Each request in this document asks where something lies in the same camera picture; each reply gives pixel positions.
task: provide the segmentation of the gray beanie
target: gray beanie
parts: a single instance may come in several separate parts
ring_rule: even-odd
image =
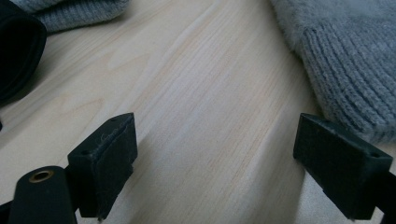
[[[271,0],[325,117],[396,142],[396,1]]]
[[[49,33],[109,21],[119,16],[129,0],[11,0],[42,21]]]

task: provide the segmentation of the black object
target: black object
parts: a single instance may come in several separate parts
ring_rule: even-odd
[[[47,41],[43,23],[0,0],[0,101],[19,91],[40,61]]]
[[[134,115],[105,122],[69,155],[63,169],[47,166],[23,176],[14,201],[0,206],[0,223],[77,223],[82,217],[104,219],[137,157]]]
[[[383,223],[396,220],[393,158],[340,125],[302,114],[293,156],[349,219],[370,219],[377,206]]]

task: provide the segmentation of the folded clothing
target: folded clothing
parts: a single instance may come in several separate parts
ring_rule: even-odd
[[[45,26],[8,0],[0,0],[0,101],[19,91],[37,68]]]
[[[396,1],[271,0],[325,117],[396,142]]]
[[[42,21],[49,33],[109,21],[118,17],[129,0],[11,0]]]

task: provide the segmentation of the black fabric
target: black fabric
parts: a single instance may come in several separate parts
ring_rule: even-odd
[[[0,101],[9,99],[37,68],[46,27],[8,0],[0,0]]]

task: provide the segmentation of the light wood surface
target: light wood surface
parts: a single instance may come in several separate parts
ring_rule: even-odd
[[[300,113],[319,109],[268,0],[134,0],[112,22],[50,36],[32,81],[0,109],[0,203],[127,112],[139,156],[104,223],[318,223],[301,217],[291,152]]]

